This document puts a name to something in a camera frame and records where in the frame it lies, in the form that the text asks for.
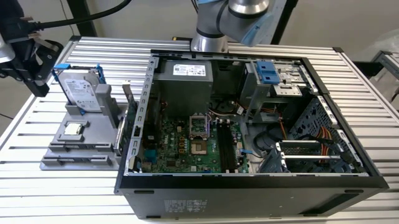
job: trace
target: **metal frame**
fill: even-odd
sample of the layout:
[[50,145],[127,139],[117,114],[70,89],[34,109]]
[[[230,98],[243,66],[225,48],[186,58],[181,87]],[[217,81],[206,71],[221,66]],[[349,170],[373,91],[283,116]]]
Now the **metal frame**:
[[[83,37],[67,44],[61,62],[74,65],[105,65],[107,82],[119,102],[126,99],[122,83],[131,80],[139,98],[150,49],[190,50],[189,42],[149,41]],[[231,43],[230,52],[307,57],[331,93],[342,114],[369,156],[390,185],[379,193],[330,217],[279,219],[281,223],[326,222],[338,224],[390,224],[399,221],[399,122],[369,80],[346,55],[333,48]],[[0,137],[0,217],[10,222],[138,222],[131,206],[114,196],[115,171],[41,171],[39,161],[66,114],[67,99],[58,84],[46,98],[30,97],[11,126]],[[186,220],[197,223],[275,223],[270,218]]]

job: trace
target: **motherboard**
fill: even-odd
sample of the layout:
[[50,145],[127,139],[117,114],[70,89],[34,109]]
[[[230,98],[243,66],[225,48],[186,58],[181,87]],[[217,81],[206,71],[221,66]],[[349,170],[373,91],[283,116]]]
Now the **motherboard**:
[[[229,142],[222,140],[221,143],[221,137],[229,139]],[[247,157],[239,154],[243,147],[238,123],[211,122],[207,119],[202,120],[201,116],[193,116],[190,119],[165,119],[159,147],[157,152],[151,150],[153,153],[146,156],[143,172],[247,173]]]

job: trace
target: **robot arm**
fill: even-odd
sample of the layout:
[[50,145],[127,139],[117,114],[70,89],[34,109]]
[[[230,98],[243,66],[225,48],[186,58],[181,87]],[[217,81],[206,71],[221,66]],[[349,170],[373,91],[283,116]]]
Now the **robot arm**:
[[249,47],[261,43],[274,20],[269,0],[199,0],[193,51],[227,52],[227,37]]

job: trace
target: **ram slot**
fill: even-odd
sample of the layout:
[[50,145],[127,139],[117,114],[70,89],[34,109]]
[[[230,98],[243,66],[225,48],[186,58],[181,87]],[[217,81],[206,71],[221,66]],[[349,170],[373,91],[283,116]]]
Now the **ram slot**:
[[237,169],[233,135],[229,124],[218,124],[218,146],[221,153],[221,167],[223,173],[234,173]]

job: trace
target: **green circuit board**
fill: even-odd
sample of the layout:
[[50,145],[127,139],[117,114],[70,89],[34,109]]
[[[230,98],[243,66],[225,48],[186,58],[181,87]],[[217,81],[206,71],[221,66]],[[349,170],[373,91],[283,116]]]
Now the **green circuit board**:
[[[231,133],[235,140],[242,142],[242,133],[239,125],[230,126]],[[221,168],[221,154],[218,146],[218,130],[217,125],[210,124],[210,137],[209,139],[191,140],[190,135],[190,120],[189,119],[165,119],[162,122],[162,135],[159,148],[157,150],[157,162],[150,164],[145,163],[145,172],[153,173],[222,173]],[[195,146],[202,146],[202,151],[197,151]],[[238,143],[231,143],[234,146],[235,154],[238,150]],[[238,165],[238,172],[247,173],[247,158],[242,157],[242,165]]]

